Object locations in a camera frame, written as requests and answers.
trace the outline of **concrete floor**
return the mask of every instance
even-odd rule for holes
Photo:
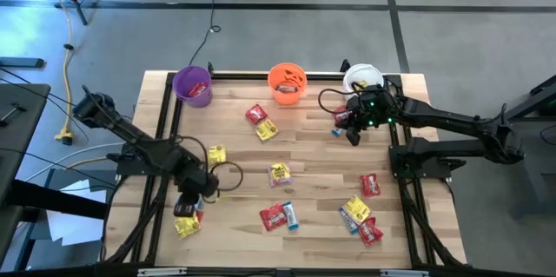
[[[209,3],[210,0],[106,0],[122,2]],[[396,0],[411,5],[550,6],[556,0]],[[387,4],[387,0],[216,0],[217,3]],[[81,85],[110,94],[122,113],[132,106],[147,69],[187,65],[206,28],[209,10],[86,10],[84,27],[74,10],[76,52],[69,65],[72,93]],[[372,63],[383,72],[400,72],[388,11],[217,10],[222,32],[209,37],[195,59],[216,69],[266,70],[293,62],[305,70],[336,71],[341,61]],[[502,103],[512,107],[530,88],[556,70],[556,14],[540,13],[400,13],[400,26],[412,73],[424,73],[432,103],[463,114],[494,116]],[[44,69],[18,69],[32,82],[46,82],[64,96],[63,13],[48,7],[0,7],[0,55],[46,60]],[[0,73],[2,78],[13,81]],[[29,152],[58,159],[84,147],[53,141],[64,115],[50,103]],[[87,130],[88,146],[117,139],[104,130]],[[455,135],[440,132],[441,139]],[[91,152],[84,158],[104,155]],[[107,168],[91,164],[88,168]],[[26,158],[25,178],[44,163]],[[454,174],[456,211],[469,263],[481,268],[531,274],[556,274],[554,218],[514,220],[509,209],[521,196],[513,168],[473,160]]]

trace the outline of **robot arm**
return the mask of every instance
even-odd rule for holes
[[[218,179],[207,174],[206,164],[175,139],[154,139],[123,119],[111,97],[83,89],[87,95],[73,108],[74,117],[92,129],[107,129],[126,141],[144,163],[144,175],[172,176],[178,191],[192,203],[199,195],[208,197],[217,190]]]
[[[504,110],[492,119],[481,119],[478,115],[467,116],[432,108],[406,96],[392,96],[379,85],[367,86],[358,96],[347,101],[345,117],[336,126],[347,130],[347,138],[356,146],[362,130],[378,128],[381,124],[398,122],[400,125],[423,128],[434,127],[478,139],[469,142],[475,152],[497,163],[512,164],[523,159],[521,139],[504,120]]]

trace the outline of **purple bucket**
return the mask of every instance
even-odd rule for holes
[[[199,82],[206,83],[207,88],[200,95],[190,97],[189,91]],[[177,72],[172,81],[172,88],[178,98],[187,102],[188,105],[194,108],[205,107],[209,105],[212,100],[212,82],[210,80],[210,74],[201,67],[188,66]]]

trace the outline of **plastic bucket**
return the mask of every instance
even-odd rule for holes
[[[380,71],[371,64],[355,64],[354,66],[349,68],[346,72],[346,75],[344,75],[344,89],[346,90],[346,92],[354,91],[351,88],[352,82],[364,82],[367,84],[367,86],[376,84],[384,86],[384,77],[382,76]],[[346,100],[349,100],[349,98],[353,96],[355,96],[355,94],[344,95]]]
[[[282,93],[276,90],[279,85],[294,86],[297,91]],[[280,63],[268,72],[268,86],[279,104],[294,104],[299,101],[301,93],[307,87],[307,76],[305,71],[296,64]]]
[[[198,96],[190,97],[189,91],[199,82],[207,84],[207,88]],[[188,66],[174,76],[172,88],[175,95],[194,108],[202,108],[212,101],[212,81],[207,70],[197,66]]]

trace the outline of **wooden tabletop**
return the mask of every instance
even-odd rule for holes
[[[147,71],[142,83],[133,123],[154,135],[161,108],[167,71]],[[401,75],[406,96],[428,102],[425,77]],[[213,81],[213,100],[209,106],[193,109],[183,105],[180,135],[192,135],[207,147],[223,144],[228,160],[245,171],[243,184],[223,193],[221,199],[206,205],[202,230],[178,240],[172,209],[178,197],[170,183],[165,203],[156,265],[202,267],[327,267],[327,268],[403,268],[410,267],[407,239],[401,212],[400,193],[387,160],[390,135],[386,126],[361,133],[361,144],[353,147],[343,135],[332,136],[331,115],[317,104],[324,88],[341,90],[341,82],[309,82],[301,100],[281,106],[273,100],[266,81]],[[341,96],[323,96],[331,109],[345,104]],[[165,137],[174,107],[170,100]],[[279,134],[261,142],[245,111],[259,103],[275,123]],[[438,140],[435,129],[413,129],[413,135]],[[202,158],[192,142],[184,147]],[[288,162],[291,185],[271,188],[267,166]],[[382,240],[365,247],[360,236],[351,235],[338,208],[351,195],[361,194],[360,175],[376,173],[381,195],[366,199],[373,210]],[[222,187],[234,184],[239,174],[220,167]],[[145,178],[130,177],[119,189],[109,216],[106,244],[112,255],[135,226],[141,206]],[[431,227],[452,254],[465,262],[460,230],[452,198],[446,185],[422,180]],[[267,232],[259,211],[276,203],[292,201],[300,222],[297,231],[287,226]],[[151,224],[143,241],[142,257],[149,245]],[[415,224],[421,259],[425,258],[420,230]]]

